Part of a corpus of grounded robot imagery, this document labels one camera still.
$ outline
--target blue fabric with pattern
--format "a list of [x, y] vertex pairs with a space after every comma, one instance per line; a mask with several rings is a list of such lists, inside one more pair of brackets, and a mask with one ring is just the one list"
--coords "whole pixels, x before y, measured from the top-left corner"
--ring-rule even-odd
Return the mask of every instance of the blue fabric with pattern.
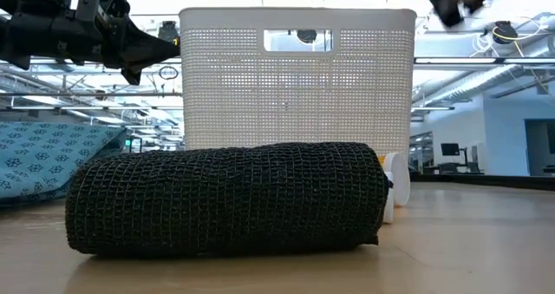
[[0, 206], [65, 197], [79, 167], [124, 144], [125, 128], [0, 122]]

